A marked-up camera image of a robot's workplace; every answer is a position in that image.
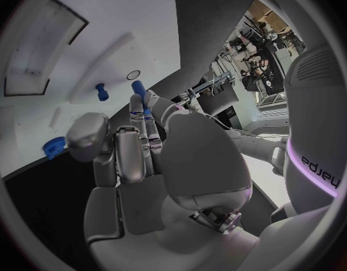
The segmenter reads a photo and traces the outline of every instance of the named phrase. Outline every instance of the purple light strip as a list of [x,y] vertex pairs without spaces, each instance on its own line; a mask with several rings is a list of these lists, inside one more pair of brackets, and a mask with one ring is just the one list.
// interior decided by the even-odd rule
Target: purple light strip
[[325,191],[326,193],[328,193],[332,197],[336,198],[338,196],[338,193],[336,193],[335,191],[328,188],[322,182],[316,180],[316,178],[314,178],[305,168],[303,168],[303,166],[300,163],[300,160],[298,159],[298,157],[294,153],[294,150],[292,148],[292,144],[290,143],[290,139],[288,139],[288,142],[287,142],[287,151],[288,151],[288,155],[289,155],[290,159],[292,160],[293,164],[296,166],[296,168],[298,170],[300,170],[302,172],[303,175],[305,175],[310,181],[315,183],[319,188],[321,188],[323,191]]

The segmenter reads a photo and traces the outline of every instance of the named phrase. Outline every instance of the ventilation grille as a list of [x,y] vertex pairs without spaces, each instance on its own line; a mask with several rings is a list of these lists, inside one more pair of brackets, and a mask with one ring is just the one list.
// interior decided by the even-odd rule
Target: ventilation grille
[[317,52],[305,59],[296,75],[299,81],[336,79],[341,76],[337,60],[330,49]]

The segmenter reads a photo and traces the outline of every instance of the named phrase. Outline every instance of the boxes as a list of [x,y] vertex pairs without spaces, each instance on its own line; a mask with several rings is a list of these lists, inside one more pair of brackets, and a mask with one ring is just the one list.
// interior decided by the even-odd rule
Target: boxes
[[272,10],[259,0],[254,0],[248,11],[253,15],[256,21],[265,22],[266,15],[268,15]]
[[275,12],[270,12],[270,14],[266,16],[265,21],[270,24],[270,27],[273,28],[276,33],[286,33],[290,30],[288,25]]

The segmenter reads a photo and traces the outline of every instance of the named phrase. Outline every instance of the blue object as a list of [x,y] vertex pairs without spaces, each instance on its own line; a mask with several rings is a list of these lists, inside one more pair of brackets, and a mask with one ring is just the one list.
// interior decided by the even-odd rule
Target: blue object
[[106,101],[108,98],[110,98],[110,96],[108,95],[108,92],[104,90],[103,83],[97,84],[96,89],[98,90],[99,101]]
[[56,137],[45,143],[43,146],[44,153],[49,160],[53,159],[56,155],[64,151],[64,146],[66,145],[66,140],[64,137]]
[[141,96],[142,104],[143,104],[143,112],[145,114],[151,113],[150,110],[146,107],[146,105],[144,103],[144,98],[145,98],[147,91],[146,91],[145,87],[143,86],[142,82],[140,80],[136,80],[135,82],[133,82],[132,83],[132,89],[133,89],[133,92],[135,94]]

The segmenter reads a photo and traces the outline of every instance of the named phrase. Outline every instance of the machine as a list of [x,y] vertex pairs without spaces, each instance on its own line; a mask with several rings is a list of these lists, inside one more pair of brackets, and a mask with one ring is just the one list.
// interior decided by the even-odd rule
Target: machine
[[[82,224],[101,270],[332,267],[338,257],[327,255],[341,250],[347,228],[347,47],[319,7],[326,4],[261,0],[307,46],[284,80],[290,134],[272,142],[248,131],[260,115],[239,81],[232,87],[244,130],[223,130],[212,115],[169,99],[205,70],[180,63],[178,31],[191,18],[179,10],[176,17],[172,6],[182,0],[97,1],[27,0],[0,36],[0,222],[29,262],[73,270],[27,227],[1,177],[54,157],[63,139],[52,139],[64,136],[74,159],[93,164],[96,187]],[[132,16],[100,12],[101,4]],[[50,25],[60,27],[47,33]],[[271,164],[290,198],[258,236],[241,223],[253,190],[242,155]]]

